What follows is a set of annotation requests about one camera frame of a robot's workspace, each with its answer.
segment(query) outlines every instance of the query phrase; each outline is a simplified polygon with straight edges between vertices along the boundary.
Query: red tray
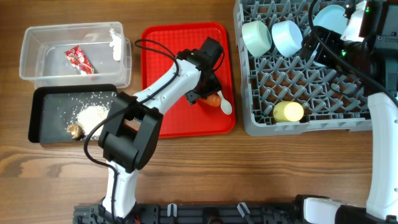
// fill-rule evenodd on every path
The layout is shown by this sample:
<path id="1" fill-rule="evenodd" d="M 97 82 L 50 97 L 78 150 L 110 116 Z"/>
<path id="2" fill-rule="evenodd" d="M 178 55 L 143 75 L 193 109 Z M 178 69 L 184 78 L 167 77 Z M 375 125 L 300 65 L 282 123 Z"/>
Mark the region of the red tray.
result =
<path id="1" fill-rule="evenodd" d="M 216 75 L 223 87 L 224 97 L 232 104 L 233 112 L 231 115 L 226 115 L 220 107 L 215 108 L 202 102 L 190 106 L 185 96 L 183 96 L 165 114 L 162 129 L 160 130 L 160 138 L 224 134 L 235 126 L 236 117 L 231 65 L 229 63 L 228 40 L 225 28 L 216 22 L 204 22 L 154 26 L 147 28 L 142 33 L 143 39 L 156 40 L 175 54 L 184 49 L 199 49 L 207 37 L 219 41 L 224 47 L 224 62 L 217 70 Z M 142 44 L 146 47 L 163 50 L 149 42 L 143 42 Z M 172 64 L 173 61 L 161 54 L 141 50 L 142 88 L 147 88 L 153 84 Z"/>

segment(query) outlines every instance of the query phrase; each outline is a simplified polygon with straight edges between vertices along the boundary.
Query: yellow cup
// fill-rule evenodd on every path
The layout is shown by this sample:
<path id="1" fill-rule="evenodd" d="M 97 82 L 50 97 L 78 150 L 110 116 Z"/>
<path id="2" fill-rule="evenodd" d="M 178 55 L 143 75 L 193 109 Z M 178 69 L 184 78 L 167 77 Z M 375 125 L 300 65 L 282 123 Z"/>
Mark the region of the yellow cup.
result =
<path id="1" fill-rule="evenodd" d="M 275 105 L 274 118 L 277 122 L 300 121 L 304 116 L 304 109 L 300 103 L 282 101 Z"/>

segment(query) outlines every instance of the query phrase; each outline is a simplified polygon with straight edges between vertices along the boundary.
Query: black tray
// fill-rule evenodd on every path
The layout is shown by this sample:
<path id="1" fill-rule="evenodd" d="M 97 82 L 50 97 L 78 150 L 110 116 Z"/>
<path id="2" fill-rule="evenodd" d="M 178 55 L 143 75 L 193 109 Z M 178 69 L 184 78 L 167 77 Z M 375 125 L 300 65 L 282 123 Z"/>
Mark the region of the black tray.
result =
<path id="1" fill-rule="evenodd" d="M 33 143 L 75 142 L 66 128 L 84 105 L 110 107 L 114 85 L 40 87 L 33 94 L 28 138 Z"/>

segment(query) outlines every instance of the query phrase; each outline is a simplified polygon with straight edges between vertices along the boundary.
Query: white cup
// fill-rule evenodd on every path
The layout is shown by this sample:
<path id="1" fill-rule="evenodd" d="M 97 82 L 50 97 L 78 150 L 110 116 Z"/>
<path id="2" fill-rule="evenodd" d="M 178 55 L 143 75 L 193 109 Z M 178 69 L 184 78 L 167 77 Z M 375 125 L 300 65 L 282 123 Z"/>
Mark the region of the white cup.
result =
<path id="1" fill-rule="evenodd" d="M 244 44 L 254 57 L 260 57 L 271 48 L 271 35 L 267 26 L 261 21 L 243 24 L 242 36 Z"/>
<path id="2" fill-rule="evenodd" d="M 281 55 L 290 57 L 301 49 L 303 35 L 292 21 L 278 22 L 272 27 L 272 39 Z"/>

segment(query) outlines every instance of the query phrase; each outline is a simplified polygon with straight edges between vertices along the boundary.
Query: orange object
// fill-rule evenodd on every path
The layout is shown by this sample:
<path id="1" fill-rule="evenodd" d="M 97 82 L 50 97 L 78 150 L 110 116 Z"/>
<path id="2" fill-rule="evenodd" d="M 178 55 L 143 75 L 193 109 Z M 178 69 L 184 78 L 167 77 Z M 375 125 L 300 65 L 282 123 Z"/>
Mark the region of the orange object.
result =
<path id="1" fill-rule="evenodd" d="M 221 104 L 221 98 L 216 94 L 210 95 L 207 99 L 199 98 L 198 100 L 214 107 L 220 106 Z"/>

